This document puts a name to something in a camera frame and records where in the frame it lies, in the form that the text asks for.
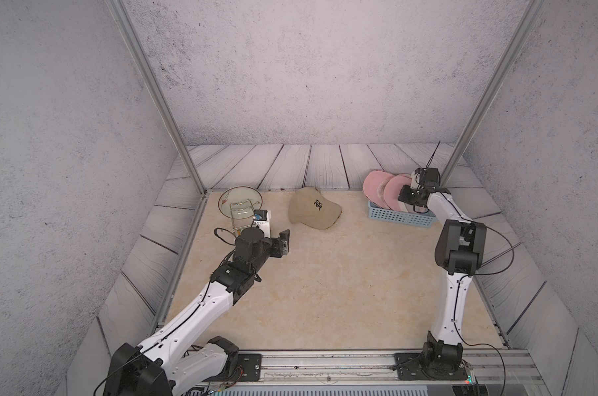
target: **basket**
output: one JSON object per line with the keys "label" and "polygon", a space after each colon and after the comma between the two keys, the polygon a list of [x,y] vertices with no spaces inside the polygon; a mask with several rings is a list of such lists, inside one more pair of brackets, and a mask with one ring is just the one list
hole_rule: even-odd
{"label": "basket", "polygon": [[398,212],[396,210],[383,209],[367,201],[369,218],[374,220],[390,221],[392,223],[408,224],[409,226],[429,228],[436,221],[435,215],[430,210],[425,214]]}

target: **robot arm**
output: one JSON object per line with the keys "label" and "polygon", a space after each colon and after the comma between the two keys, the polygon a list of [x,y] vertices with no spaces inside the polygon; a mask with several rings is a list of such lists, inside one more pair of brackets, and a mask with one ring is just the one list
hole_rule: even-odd
{"label": "robot arm", "polygon": [[190,305],[137,347],[123,344],[112,355],[104,396],[179,396],[208,378],[222,381],[235,373],[239,348],[222,337],[211,339],[201,350],[187,351],[255,281],[261,281],[257,272],[269,257],[288,253],[290,231],[270,238],[270,215],[257,212],[255,226],[242,230],[235,250]]}
{"label": "robot arm", "polygon": [[[439,290],[440,306],[422,348],[422,362],[415,365],[419,364],[425,373],[450,373],[456,380],[454,375],[463,368],[463,365],[460,368],[460,334],[466,294],[473,275],[482,265],[486,226],[471,220],[453,202],[450,192],[440,188],[440,173],[436,168],[416,169],[412,185],[403,186],[398,199],[428,208],[443,226],[435,247],[435,262],[446,271]],[[413,370],[415,365],[409,364],[408,369]]]}

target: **black cable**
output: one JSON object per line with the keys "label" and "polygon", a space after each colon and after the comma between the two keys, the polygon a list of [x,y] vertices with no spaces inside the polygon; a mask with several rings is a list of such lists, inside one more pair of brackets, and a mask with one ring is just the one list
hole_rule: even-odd
{"label": "black cable", "polygon": [[[466,369],[471,369],[470,363],[467,362],[466,360],[462,359],[462,364],[464,365],[464,367]],[[472,380],[471,380],[471,388],[473,388],[473,395],[480,396],[480,386],[477,383],[477,378],[475,378],[475,382],[472,382]]]}
{"label": "black cable", "polygon": [[132,360],[128,360],[127,362],[125,362],[121,367],[119,367],[118,369],[112,371],[112,373],[110,373],[107,377],[103,378],[103,381],[99,382],[99,384],[97,385],[97,387],[94,389],[94,392],[92,392],[92,396],[97,396],[97,390],[99,389],[99,387],[101,385],[103,385],[103,383],[105,383],[105,381],[107,381],[110,377],[112,377],[114,374],[116,374],[119,370],[121,370],[122,368],[126,367],[129,363],[135,362],[138,359],[141,358],[141,356],[144,356],[145,353],[149,352],[151,349],[153,349],[156,345],[160,344],[160,342],[155,343],[154,345],[150,346],[149,348],[145,349],[145,351],[141,352],[140,355],[138,355],[137,357],[133,358]]}
{"label": "black cable", "polygon": [[423,214],[427,214],[427,213],[429,213],[429,208],[427,208],[427,209],[426,209],[426,212],[419,212],[419,211],[417,211],[417,210],[415,209],[415,205],[414,205],[414,212],[415,212],[415,213],[419,213],[419,214],[421,214],[421,215],[423,215]]}
{"label": "black cable", "polygon": [[[455,212],[457,213],[457,215],[460,218],[463,218],[462,215],[460,214],[460,211],[457,210],[457,208],[455,207],[455,205],[453,205],[453,202],[451,202],[449,199],[447,199],[447,197],[441,193],[442,196],[444,197],[444,199],[447,200],[447,202],[449,202],[451,204],[451,206],[453,207],[453,209],[455,209]],[[500,270],[500,271],[496,271],[494,273],[487,273],[487,274],[475,274],[476,276],[484,276],[484,275],[496,275],[496,274],[500,274],[503,273],[504,271],[506,271],[507,269],[510,268],[511,265],[513,265],[513,262],[515,261],[515,247],[513,246],[513,244],[510,242],[510,240],[503,235],[502,233],[500,233],[499,231],[497,231],[496,229],[493,229],[489,226],[485,226],[487,229],[499,234],[503,239],[506,240],[506,242],[508,242],[509,246],[510,246],[510,250],[513,253],[512,258],[510,259],[509,264],[506,266],[506,268]],[[501,365],[504,368],[504,383],[501,387],[501,392],[500,392],[500,396],[504,394],[504,390],[506,389],[506,363],[504,363],[504,357],[502,356],[501,352],[499,352],[499,350],[497,348],[495,348],[494,346],[492,346],[491,344],[486,344],[486,343],[480,343],[480,344],[469,344],[468,342],[464,341],[464,338],[462,338],[462,335],[459,333],[459,330],[457,329],[457,325],[455,323],[455,313],[457,312],[457,297],[459,297],[459,290],[460,290],[460,284],[462,283],[462,280],[467,277],[468,275],[464,275],[462,276],[459,281],[457,282],[457,293],[455,294],[455,306],[453,307],[453,327],[455,327],[455,332],[457,333],[458,337],[460,337],[460,340],[462,340],[462,342],[464,344],[467,344],[469,347],[476,347],[479,345],[486,345],[486,346],[490,346],[491,348],[493,348],[495,350],[495,352],[499,355],[499,358],[501,359]],[[476,385],[477,385],[477,391],[479,392],[479,385],[477,384],[477,379],[476,379]]]}
{"label": "black cable", "polygon": [[[231,251],[229,252],[229,254],[227,254],[226,256],[224,256],[224,258],[222,259],[222,262],[220,263],[220,265],[218,265],[218,267],[222,266],[222,265],[223,265],[225,262],[227,262],[227,261],[230,259],[231,255],[232,255],[233,253],[235,253],[235,249],[231,250]],[[112,376],[113,376],[113,375],[114,375],[114,374],[115,374],[117,371],[119,371],[119,370],[121,370],[122,368],[126,367],[126,366],[127,366],[129,363],[132,363],[132,362],[134,362],[134,361],[136,361],[136,360],[140,359],[140,358],[141,358],[141,356],[144,356],[144,355],[145,355],[145,353],[149,352],[149,351],[150,351],[151,349],[153,349],[153,348],[154,348],[156,345],[159,345],[159,344],[161,344],[161,342],[162,342],[162,341],[165,341],[165,339],[167,339],[167,337],[169,337],[171,334],[173,334],[173,333],[174,333],[174,331],[176,331],[177,329],[179,329],[179,328],[180,328],[180,327],[181,327],[181,326],[184,324],[184,322],[188,321],[188,320],[189,320],[189,319],[190,319],[190,318],[193,316],[193,314],[195,314],[195,313],[196,313],[196,311],[197,311],[197,310],[200,308],[200,306],[202,305],[202,303],[205,301],[205,297],[207,296],[207,293],[208,293],[208,291],[209,291],[209,286],[211,286],[211,280],[209,280],[209,282],[207,283],[207,289],[205,290],[205,294],[203,294],[203,295],[202,295],[202,299],[200,300],[200,303],[198,303],[198,306],[197,306],[197,307],[196,307],[196,308],[193,310],[193,312],[192,312],[192,313],[191,313],[189,316],[187,316],[187,318],[186,318],[186,319],[184,319],[184,321],[182,321],[182,322],[181,322],[181,323],[180,323],[178,326],[176,326],[176,328],[175,328],[175,329],[171,330],[171,331],[170,331],[170,332],[169,332],[169,333],[168,333],[166,336],[162,337],[162,338],[160,339],[160,341],[159,341],[159,342],[155,343],[154,345],[152,345],[151,347],[149,347],[148,349],[146,349],[145,351],[143,351],[143,352],[142,352],[140,355],[138,355],[137,357],[133,358],[132,360],[128,360],[128,361],[127,361],[126,363],[124,363],[124,364],[123,364],[121,367],[119,367],[118,369],[116,369],[116,370],[114,370],[112,373],[110,373],[108,376],[106,376],[106,377],[103,379],[103,381],[101,381],[101,382],[100,382],[100,383],[97,385],[97,387],[94,389],[94,392],[92,392],[92,396],[97,396],[97,390],[99,389],[99,387],[100,387],[100,386],[101,386],[103,383],[105,383],[105,381],[107,381],[107,380],[108,380],[110,377],[112,377]]]}
{"label": "black cable", "polygon": [[435,150],[433,150],[433,154],[431,154],[431,158],[429,158],[425,168],[429,168],[429,165],[431,164],[431,161],[433,161],[433,157],[435,156],[435,152],[438,150],[438,147],[440,147],[440,141],[438,141],[438,145],[435,147]]}
{"label": "black cable", "polygon": [[390,368],[391,368],[391,370],[396,371],[397,369],[401,368],[402,366],[405,366],[406,364],[409,364],[409,363],[413,362],[414,360],[418,360],[421,357],[422,357],[422,353],[420,353],[418,356],[414,357],[413,359],[407,360],[406,362],[394,364]]}
{"label": "black cable", "polygon": [[510,259],[510,262],[508,263],[508,265],[506,266],[506,268],[502,269],[501,271],[497,271],[496,273],[489,273],[489,274],[476,274],[477,276],[482,276],[482,275],[497,275],[497,274],[501,274],[503,273],[505,270],[509,269],[511,265],[513,265],[513,262],[515,261],[515,247],[513,246],[512,243],[510,243],[509,239],[503,235],[502,233],[500,233],[499,231],[497,231],[496,229],[490,228],[489,226],[486,226],[486,228],[488,228],[491,231],[496,232],[497,234],[501,235],[501,237],[503,239],[506,240],[506,242],[508,242],[508,244],[510,245],[510,251],[513,253],[513,256]]}
{"label": "black cable", "polygon": [[228,388],[231,388],[232,386],[235,386],[235,384],[237,384],[237,383],[238,383],[238,381],[240,380],[240,378],[242,378],[242,376],[244,375],[244,368],[242,367],[242,365],[241,365],[241,364],[240,364],[240,365],[238,365],[237,367],[235,367],[236,373],[237,373],[237,369],[240,369],[240,375],[238,376],[238,379],[236,379],[235,381],[233,381],[233,383],[232,383],[232,384],[230,384],[230,385],[227,385],[227,387],[226,387],[226,388],[224,388],[224,389],[228,389]]}
{"label": "black cable", "polygon": [[192,396],[194,391],[204,392],[205,387],[204,386],[194,386],[193,388],[190,388],[187,392],[183,393],[183,396]]}
{"label": "black cable", "polygon": [[235,246],[235,244],[234,244],[234,243],[226,242],[226,240],[225,240],[223,237],[221,237],[221,236],[219,236],[219,235],[218,235],[218,230],[219,230],[219,229],[221,229],[222,231],[226,231],[226,232],[228,232],[229,234],[233,235],[233,233],[232,233],[232,232],[230,232],[229,230],[227,230],[226,228],[217,227],[216,229],[214,229],[214,234],[216,235],[216,237],[220,238],[220,241],[222,241],[222,242],[226,243],[227,245]]}

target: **beige cap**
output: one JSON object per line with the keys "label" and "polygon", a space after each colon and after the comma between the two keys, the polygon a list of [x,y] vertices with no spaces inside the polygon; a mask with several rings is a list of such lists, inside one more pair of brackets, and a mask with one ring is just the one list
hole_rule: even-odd
{"label": "beige cap", "polygon": [[341,206],[323,198],[314,187],[304,187],[290,198],[288,218],[293,224],[302,222],[316,229],[330,228],[341,216]]}

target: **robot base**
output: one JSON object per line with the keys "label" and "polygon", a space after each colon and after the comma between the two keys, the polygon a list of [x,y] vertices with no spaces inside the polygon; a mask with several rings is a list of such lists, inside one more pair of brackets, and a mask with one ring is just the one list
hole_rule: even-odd
{"label": "robot base", "polygon": [[429,331],[421,353],[394,353],[395,369],[400,381],[468,379],[462,362],[462,345],[446,345]]}

